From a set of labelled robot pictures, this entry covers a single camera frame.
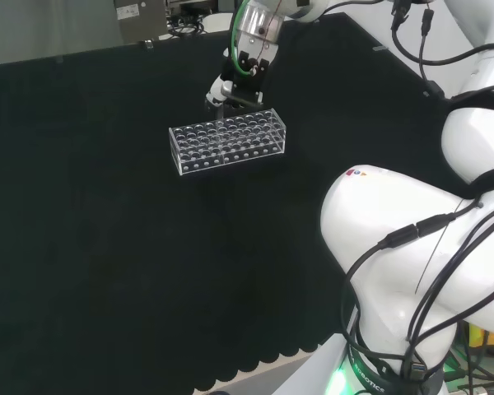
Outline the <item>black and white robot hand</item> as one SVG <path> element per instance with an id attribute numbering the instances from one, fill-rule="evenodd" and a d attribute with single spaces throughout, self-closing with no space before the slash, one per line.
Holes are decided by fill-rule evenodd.
<path id="1" fill-rule="evenodd" d="M 231 36 L 221 71 L 205 95 L 206 111 L 219 119 L 233 109 L 262 106 L 264 83 L 278 50 L 278 44 L 250 35 Z"/>

